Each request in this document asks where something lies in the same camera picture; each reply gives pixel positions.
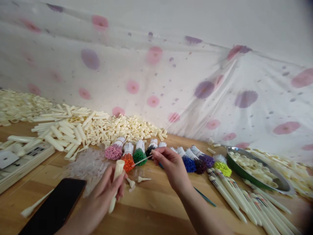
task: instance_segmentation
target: bowl rim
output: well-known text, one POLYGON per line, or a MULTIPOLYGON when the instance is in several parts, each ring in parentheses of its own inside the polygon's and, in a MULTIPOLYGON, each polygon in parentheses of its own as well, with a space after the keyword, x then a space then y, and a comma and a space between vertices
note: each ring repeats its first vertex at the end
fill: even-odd
MULTIPOLYGON (((258 158, 257 156, 255 156, 254 154, 252 154, 252 153, 246 151, 245 149, 237 148, 237 147, 235 147, 235 146, 227 146, 227 147, 226 147, 227 155, 228 155, 230 158, 231 158, 231 155, 229 154, 230 149, 231 149, 231 150, 235 150, 235 151, 237 151, 238 149, 240 149, 241 151, 246 152, 247 155, 252 155, 254 158, 257 158, 262 164, 266 164, 266 165, 267 165, 267 168, 270 170, 270 172, 272 172, 273 174, 275 173, 275 175, 279 175, 282 179, 284 179, 284 180, 286 181, 286 183, 288 184, 290 190, 289 190, 289 191, 283 191, 283 190, 280 190, 280 189, 277 189, 277 188, 273 188, 273 187, 269 186, 268 184, 265 184, 265 183, 259 181, 259 180, 258 180, 257 178, 255 178, 253 175, 250 175, 250 174, 249 174, 253 179, 255 179, 255 180, 258 181, 259 183, 265 185, 266 187, 271 188, 272 190, 278 191, 278 192, 280 192, 280 193, 282 193, 282 194, 294 195, 294 194, 296 193, 295 190, 294 190, 294 187, 293 187, 293 186, 290 184, 290 182, 285 178, 285 176, 283 176, 280 172, 278 172, 277 170, 275 170, 274 168, 272 168, 272 167, 271 167, 270 165, 268 165, 266 162, 264 162, 263 160, 261 160, 260 158, 258 158)), ((242 168, 242 166, 240 166, 236 161, 233 160, 233 162, 234 162, 237 166, 241 167, 241 169, 243 169, 243 170, 247 173, 247 171, 246 171, 244 168, 242 168)))

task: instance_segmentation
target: wooden table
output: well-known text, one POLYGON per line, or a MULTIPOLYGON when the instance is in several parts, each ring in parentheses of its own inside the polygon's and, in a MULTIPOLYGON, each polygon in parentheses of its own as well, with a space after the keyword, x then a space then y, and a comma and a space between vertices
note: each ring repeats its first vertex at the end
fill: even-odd
MULTIPOLYGON (((32 123, 19 122, 9 127, 0 127, 0 141, 6 141, 9 135, 36 136, 30 132, 33 126, 32 123)), ((195 144, 201 151, 208 153, 206 151, 208 144, 202 141, 169 134, 165 142, 168 147, 182 146, 184 149, 195 144)), ((217 153, 225 154, 225 149, 217 148, 217 153)), ((29 220, 20 215, 21 211, 60 182, 58 176, 63 172, 63 167, 69 163, 63 159, 64 156, 64 153, 56 152, 0 195, 0 234, 19 233, 29 220)), ((164 171, 152 161, 148 161, 139 169, 143 170, 145 177, 152 180, 137 184, 132 192, 128 191, 127 184, 123 199, 116 204, 110 216, 105 216, 93 234, 195 234, 183 205, 171 188, 164 171)), ((134 170, 129 173, 131 179, 134 179, 133 174, 134 170)), ((249 190, 235 173, 232 177, 240 187, 249 190)), ((254 226, 250 221, 244 224, 238 219, 209 182, 207 173, 203 175, 192 173, 189 174, 189 178, 193 186, 217 205, 216 208, 210 205, 211 212, 216 213, 236 234, 266 234, 262 227, 254 226)), ((304 231, 312 213, 310 203, 302 198, 291 199, 283 195, 273 197, 292 211, 292 215, 286 217, 300 231, 304 231)), ((81 207, 83 201, 82 198, 79 200, 73 213, 81 207)))

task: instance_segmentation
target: phone screen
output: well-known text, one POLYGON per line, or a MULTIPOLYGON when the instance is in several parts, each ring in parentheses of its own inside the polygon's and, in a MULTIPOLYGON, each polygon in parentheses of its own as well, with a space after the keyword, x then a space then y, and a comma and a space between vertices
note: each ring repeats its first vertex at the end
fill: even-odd
POLYGON ((85 180, 61 180, 19 235, 55 234, 65 223, 85 184, 85 180))

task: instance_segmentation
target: white wall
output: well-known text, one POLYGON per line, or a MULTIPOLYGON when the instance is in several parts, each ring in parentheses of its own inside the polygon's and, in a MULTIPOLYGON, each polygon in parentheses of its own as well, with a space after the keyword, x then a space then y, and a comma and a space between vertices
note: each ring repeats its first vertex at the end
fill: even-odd
POLYGON ((269 56, 313 62, 311 7, 304 0, 45 0, 115 18, 126 27, 171 32, 232 47, 242 44, 269 56))

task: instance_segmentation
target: green bowl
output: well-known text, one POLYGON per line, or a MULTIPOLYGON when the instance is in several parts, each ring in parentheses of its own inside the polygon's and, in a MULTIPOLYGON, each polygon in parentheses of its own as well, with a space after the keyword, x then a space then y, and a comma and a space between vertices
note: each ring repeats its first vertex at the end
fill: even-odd
POLYGON ((278 171, 273 169, 271 166, 269 166, 267 163, 265 163, 264 161, 262 161, 258 157, 254 156, 253 154, 251 154, 251 153, 249 153, 243 149, 240 149, 237 147, 227 147, 227 163, 230 166, 230 168, 233 171, 235 171, 239 176, 241 176, 244 179, 249 180, 251 183, 253 183, 258 188, 267 189, 267 190, 271 190, 271 191, 275 190, 275 191, 278 191, 282 194, 287 194, 287 195, 294 195, 296 193, 294 188, 290 185, 289 181, 282 174, 280 174, 278 171), (277 178, 275 178, 273 180, 273 182, 275 182, 278 185, 278 188, 273 188, 273 187, 269 186, 268 184, 262 183, 261 181, 259 181, 258 179, 256 179, 255 177, 253 177, 252 175, 247 173, 245 171, 245 169, 243 169, 240 165, 238 165, 231 158, 231 156, 229 155, 229 152, 234 152, 234 153, 237 152, 240 155, 245 155, 249 159, 254 159, 257 162, 262 163, 263 166, 266 166, 270 170, 270 172, 272 172, 274 175, 277 176, 277 178))

